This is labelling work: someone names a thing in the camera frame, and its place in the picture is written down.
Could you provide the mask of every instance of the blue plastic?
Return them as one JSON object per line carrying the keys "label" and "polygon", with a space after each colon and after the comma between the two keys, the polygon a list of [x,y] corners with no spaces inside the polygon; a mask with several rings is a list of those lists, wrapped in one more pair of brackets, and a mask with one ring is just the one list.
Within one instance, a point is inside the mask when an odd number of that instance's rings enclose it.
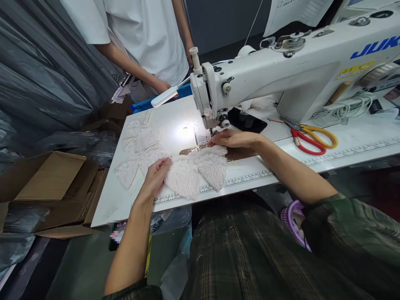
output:
{"label": "blue plastic", "polygon": [[[190,87],[190,83],[181,86],[178,89],[178,94],[179,94],[178,99],[193,95],[192,88]],[[131,105],[130,107],[132,108],[133,113],[140,113],[141,111],[145,111],[145,110],[153,108],[153,106],[151,105],[151,100],[153,100],[154,98],[155,97]],[[169,103],[169,102],[172,102],[175,100],[176,99],[171,99],[171,100],[168,100],[166,103]]]}

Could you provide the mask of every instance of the white t-shirt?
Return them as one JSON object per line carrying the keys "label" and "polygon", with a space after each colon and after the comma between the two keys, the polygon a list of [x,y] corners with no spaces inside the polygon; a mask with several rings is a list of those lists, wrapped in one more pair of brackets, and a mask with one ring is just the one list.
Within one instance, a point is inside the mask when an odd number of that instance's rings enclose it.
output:
{"label": "white t-shirt", "polygon": [[171,0],[61,0],[88,44],[108,44],[108,27],[143,69],[170,85],[188,70]]}

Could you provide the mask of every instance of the forearm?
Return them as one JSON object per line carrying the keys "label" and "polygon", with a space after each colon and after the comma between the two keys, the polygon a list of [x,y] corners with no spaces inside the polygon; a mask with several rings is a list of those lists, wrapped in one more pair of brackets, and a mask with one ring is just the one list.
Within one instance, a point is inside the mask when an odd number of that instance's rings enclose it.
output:
{"label": "forearm", "polygon": [[120,291],[144,278],[153,203],[139,199],[133,203],[121,243],[112,261],[105,295]]}
{"label": "forearm", "polygon": [[181,30],[183,36],[185,37],[186,42],[192,40],[192,36],[190,34],[190,29],[188,25],[188,20],[186,19],[185,8],[183,6],[182,0],[172,0],[172,5],[174,7],[175,17],[178,24],[179,29]]}
{"label": "forearm", "polygon": [[101,54],[111,60],[118,67],[124,71],[132,74],[141,81],[148,85],[154,86],[158,80],[154,75],[141,68],[136,62],[129,59],[121,50],[119,50],[114,44],[95,45]]}
{"label": "forearm", "polygon": [[328,181],[267,138],[260,135],[252,147],[279,180],[303,203],[313,204],[337,194]]}

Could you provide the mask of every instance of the purple basket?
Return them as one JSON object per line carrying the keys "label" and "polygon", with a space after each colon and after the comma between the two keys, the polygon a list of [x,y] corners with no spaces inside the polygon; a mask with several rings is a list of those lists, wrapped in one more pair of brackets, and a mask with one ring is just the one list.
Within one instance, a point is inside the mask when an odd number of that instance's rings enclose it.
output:
{"label": "purple basket", "polygon": [[304,215],[303,214],[303,208],[304,207],[301,204],[301,202],[299,200],[295,200],[289,206],[287,206],[284,209],[282,209],[282,211],[280,212],[280,219],[281,219],[282,222],[284,222],[290,228],[290,230],[293,232],[293,234],[299,240],[299,242],[304,247],[306,247],[308,251],[311,252],[311,249],[310,249],[306,239],[304,238],[304,240],[303,240],[301,238],[301,236],[299,236],[296,228],[292,224],[292,213],[296,212],[299,215]]}

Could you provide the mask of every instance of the warning label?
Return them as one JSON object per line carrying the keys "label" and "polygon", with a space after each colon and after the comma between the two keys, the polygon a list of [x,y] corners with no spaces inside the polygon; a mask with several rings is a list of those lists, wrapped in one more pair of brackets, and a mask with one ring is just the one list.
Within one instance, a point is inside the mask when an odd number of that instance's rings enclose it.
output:
{"label": "warning label", "polygon": [[366,70],[368,70],[373,64],[374,64],[374,60],[362,65],[358,65],[355,67],[351,67],[351,68],[347,68],[344,69],[343,71],[340,72],[340,74],[335,78],[335,80],[340,80],[343,78],[347,78],[350,76],[356,76],[360,73],[364,73]]}

